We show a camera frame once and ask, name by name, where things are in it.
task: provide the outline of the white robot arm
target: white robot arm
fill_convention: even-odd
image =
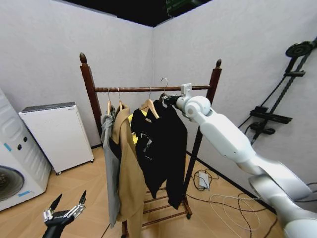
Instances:
[[[221,155],[253,175],[249,179],[251,186],[276,209],[285,236],[316,237],[317,214],[301,209],[293,202],[310,195],[309,187],[279,161],[258,155],[248,138],[226,116],[216,113],[206,97],[190,95],[191,84],[183,84],[181,89],[177,108],[190,121],[199,124],[201,133]]]

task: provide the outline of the gray garment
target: gray garment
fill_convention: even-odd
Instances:
[[[110,111],[110,115],[105,114],[101,116],[103,130],[101,141],[103,143],[106,160],[109,220],[110,227],[112,228],[120,210],[120,199],[118,195],[120,160],[111,151],[109,145],[109,138],[111,137],[112,127],[115,120],[115,108],[112,106]]]

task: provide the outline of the wooden clothes rack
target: wooden clothes rack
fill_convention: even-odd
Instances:
[[[149,87],[138,87],[138,88],[99,88],[99,87],[95,87],[94,84],[94,79],[90,70],[90,67],[87,64],[87,58],[83,53],[80,53],[80,61],[81,61],[81,72],[84,78],[84,82],[85,82],[85,86],[86,86],[86,90],[88,93],[88,97],[89,97],[89,101],[90,101],[90,105],[91,108],[93,110],[93,114],[94,114],[94,118],[96,121],[96,125],[97,125],[97,129],[99,132],[99,135],[101,135],[102,132],[102,128],[101,128],[101,109],[100,109],[100,105],[99,105],[99,101],[98,101],[98,97],[97,97],[97,93],[107,93],[107,92],[163,92],[163,91],[180,91],[180,87],[153,87],[153,88],[149,88]],[[192,86],[192,90],[204,90],[207,89],[207,95],[206,97],[210,100],[210,103],[213,102],[213,98],[217,89],[217,85],[218,85],[218,81],[220,78],[220,74],[221,74],[221,60],[219,59],[216,62],[216,67],[212,70],[211,73],[211,78],[209,81],[209,85],[200,85],[200,86]],[[183,192],[183,204],[185,206],[185,211],[183,212],[178,212],[176,214],[170,215],[170,216],[166,216],[166,217],[162,217],[159,219],[156,219],[154,221],[150,221],[147,223],[142,224],[142,226],[147,226],[147,225],[151,225],[166,219],[170,219],[173,217],[177,217],[183,214],[186,214],[187,218],[190,219],[191,215],[192,215],[192,211],[188,205],[188,201],[186,198],[186,192],[187,192],[187,188],[189,185],[189,181],[191,178],[191,174],[193,172],[194,169],[194,165],[195,165],[195,161],[197,158],[197,154],[199,151],[199,147],[202,141],[203,135],[201,134],[199,128],[197,130],[197,134],[196,134],[196,138],[195,138],[195,142],[194,142],[194,147],[193,147],[193,151],[191,153],[191,158],[189,161],[189,165],[188,165],[188,169],[187,169],[187,173],[186,173],[186,177],[184,180],[184,192]],[[149,203],[149,202],[153,202],[153,201],[157,201],[160,199],[164,199],[167,198],[167,196],[162,196],[162,197],[157,197],[156,199],[150,199],[147,201],[144,201],[144,203]],[[161,207],[157,207],[157,208],[153,208],[147,211],[144,211],[143,214],[145,213],[150,213],[150,212],[154,212],[160,209],[164,209],[169,207],[170,205],[164,205]],[[125,235],[127,234],[127,224],[126,222],[122,223],[122,237],[125,237]]]

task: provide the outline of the rack finial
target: rack finial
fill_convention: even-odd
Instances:
[[[217,63],[216,63],[216,67],[219,68],[220,65],[221,65],[221,59],[218,59],[218,60],[217,60]]]
[[[80,59],[81,63],[87,63],[87,58],[86,58],[85,54],[82,52],[79,55],[79,59]]]

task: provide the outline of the beige coat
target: beige coat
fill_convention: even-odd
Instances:
[[[125,105],[121,111],[118,110],[111,136],[116,144],[120,143],[122,153],[118,185],[120,211],[117,221],[127,220],[130,237],[139,238],[141,236],[146,187],[143,172],[136,157],[128,120],[129,114],[130,109]]]

